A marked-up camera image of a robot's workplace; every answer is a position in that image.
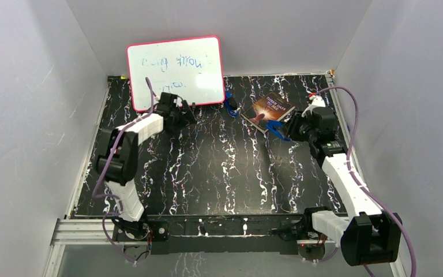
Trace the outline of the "whiteboard with pink frame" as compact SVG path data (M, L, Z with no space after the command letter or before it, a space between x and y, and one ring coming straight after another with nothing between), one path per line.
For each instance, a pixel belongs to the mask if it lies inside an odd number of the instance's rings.
M135 111L151 105L151 92L176 94L188 104L225 100L220 40L217 36L129 45L127 65Z

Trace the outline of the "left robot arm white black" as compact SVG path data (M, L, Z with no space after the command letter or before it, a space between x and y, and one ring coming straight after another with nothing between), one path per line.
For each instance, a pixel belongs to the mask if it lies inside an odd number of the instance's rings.
M112 221L135 240L142 240L149 233L145 208L134 182L140 145L156 134L180 132L197 122L195 103L167 92L152 95L151 99L151 107L141 116L103 133L95 162L99 173L97 184L108 187L110 192L106 196L114 199L118 207Z

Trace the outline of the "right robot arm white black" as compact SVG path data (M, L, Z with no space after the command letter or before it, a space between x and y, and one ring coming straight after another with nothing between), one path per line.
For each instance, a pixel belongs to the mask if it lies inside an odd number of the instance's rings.
M392 216L365 193L361 177L347 158L346 143L337 138L337 123L331 108L316 107L294 112L285 125L288 139L308 144L347 211L344 218L327 207L306 208L302 232L310 239L323 234L335 241L350 266L392 263L397 260L401 231Z

